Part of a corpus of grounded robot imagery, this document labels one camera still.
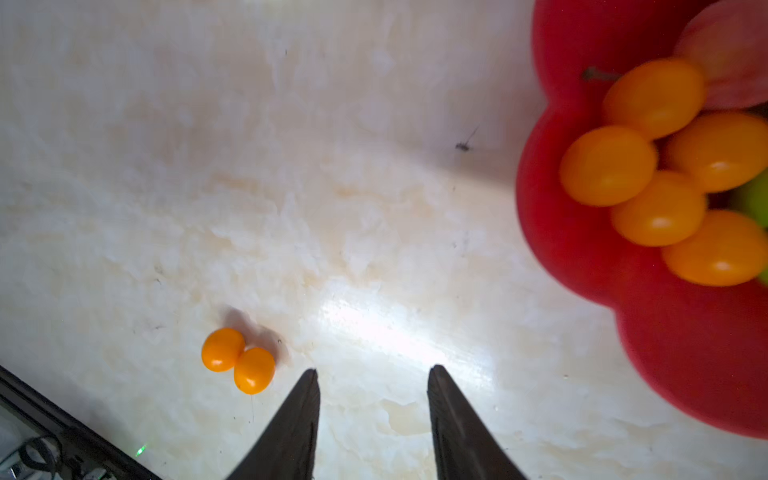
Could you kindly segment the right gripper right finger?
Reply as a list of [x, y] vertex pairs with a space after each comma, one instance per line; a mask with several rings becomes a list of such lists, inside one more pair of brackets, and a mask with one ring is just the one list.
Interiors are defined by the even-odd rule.
[[526, 480], [444, 366], [431, 368], [427, 395], [438, 479]]

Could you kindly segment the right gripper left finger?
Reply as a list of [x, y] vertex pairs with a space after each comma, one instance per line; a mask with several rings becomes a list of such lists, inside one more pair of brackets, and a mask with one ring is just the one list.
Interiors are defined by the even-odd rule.
[[313, 479], [320, 400], [317, 371], [307, 369], [228, 479]]

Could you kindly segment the red flower-shaped fruit bowl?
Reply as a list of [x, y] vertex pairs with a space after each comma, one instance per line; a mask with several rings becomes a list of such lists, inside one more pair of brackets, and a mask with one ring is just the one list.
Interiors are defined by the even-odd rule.
[[532, 54], [548, 106], [517, 172], [524, 237], [540, 264], [576, 294], [615, 312], [624, 350], [665, 400], [716, 428], [767, 435], [767, 289], [708, 287], [672, 274], [657, 250], [626, 241], [605, 210], [562, 188], [566, 149], [600, 121], [607, 84], [668, 56], [701, 1], [539, 1]]

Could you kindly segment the orange fake fruit cluster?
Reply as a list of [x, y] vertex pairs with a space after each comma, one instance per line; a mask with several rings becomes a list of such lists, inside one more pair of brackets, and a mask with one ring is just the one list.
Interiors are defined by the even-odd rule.
[[664, 247], [662, 258], [672, 273], [690, 283], [740, 285], [767, 268], [767, 233], [741, 213], [710, 210], [699, 230]]
[[636, 196], [657, 169], [656, 147], [637, 131], [605, 126], [579, 137], [566, 150], [560, 181], [574, 200], [607, 207]]
[[610, 125], [638, 131], [648, 140], [667, 137], [690, 124], [707, 96], [703, 70], [681, 58], [646, 62], [608, 90], [602, 116]]

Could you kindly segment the orange fake fruit cluster bottom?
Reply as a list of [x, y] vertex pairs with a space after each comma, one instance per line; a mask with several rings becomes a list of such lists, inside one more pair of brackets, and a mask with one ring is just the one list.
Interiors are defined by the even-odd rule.
[[699, 230], [664, 247], [662, 258], [672, 273], [690, 283], [740, 285], [767, 268], [767, 233], [741, 213], [710, 210]]

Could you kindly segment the green fake pear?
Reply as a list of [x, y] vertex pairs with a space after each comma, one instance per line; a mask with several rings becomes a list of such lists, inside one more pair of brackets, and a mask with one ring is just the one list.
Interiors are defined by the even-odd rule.
[[768, 170], [733, 191], [730, 207], [752, 220], [761, 228], [768, 227]]

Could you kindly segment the orange fake fruit top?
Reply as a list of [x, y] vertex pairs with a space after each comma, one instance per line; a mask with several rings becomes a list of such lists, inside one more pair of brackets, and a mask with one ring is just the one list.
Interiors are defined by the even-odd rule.
[[767, 121], [739, 111], [700, 116], [668, 139], [663, 158], [706, 193], [735, 189], [767, 168]]

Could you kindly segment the pink fake peach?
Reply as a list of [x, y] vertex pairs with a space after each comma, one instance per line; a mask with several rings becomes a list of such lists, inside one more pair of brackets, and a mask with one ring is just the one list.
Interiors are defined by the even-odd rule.
[[[706, 77], [702, 110], [751, 110], [767, 102], [767, 3], [718, 1], [683, 30], [670, 58], [698, 65]], [[622, 76], [588, 68], [585, 80]]]

